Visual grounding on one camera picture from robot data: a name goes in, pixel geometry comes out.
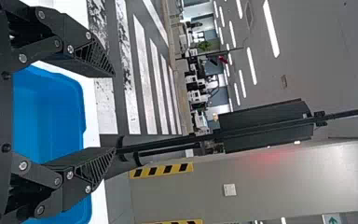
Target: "floor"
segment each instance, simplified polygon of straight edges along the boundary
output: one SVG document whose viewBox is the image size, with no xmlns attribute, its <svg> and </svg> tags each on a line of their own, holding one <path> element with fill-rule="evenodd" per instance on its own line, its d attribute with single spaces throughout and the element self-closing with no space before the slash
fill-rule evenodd
<svg viewBox="0 0 358 224">
<path fill-rule="evenodd" d="M 95 79 L 102 144 L 112 146 L 119 135 L 143 142 L 186 133 L 161 0 L 88 4 L 89 27 L 116 69 L 113 80 Z M 109 223 L 135 223 L 128 174 L 106 180 L 105 188 Z"/>
</svg>

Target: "blue container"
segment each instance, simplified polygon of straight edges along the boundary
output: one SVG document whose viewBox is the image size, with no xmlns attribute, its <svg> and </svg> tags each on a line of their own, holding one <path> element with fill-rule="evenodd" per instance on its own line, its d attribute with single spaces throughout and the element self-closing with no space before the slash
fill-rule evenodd
<svg viewBox="0 0 358 224">
<path fill-rule="evenodd" d="M 14 150 L 37 163 L 83 149 L 86 121 L 81 86 L 62 74 L 30 66 L 14 76 Z M 56 217 L 31 224 L 84 224 L 91 219 L 90 196 Z"/>
</svg>

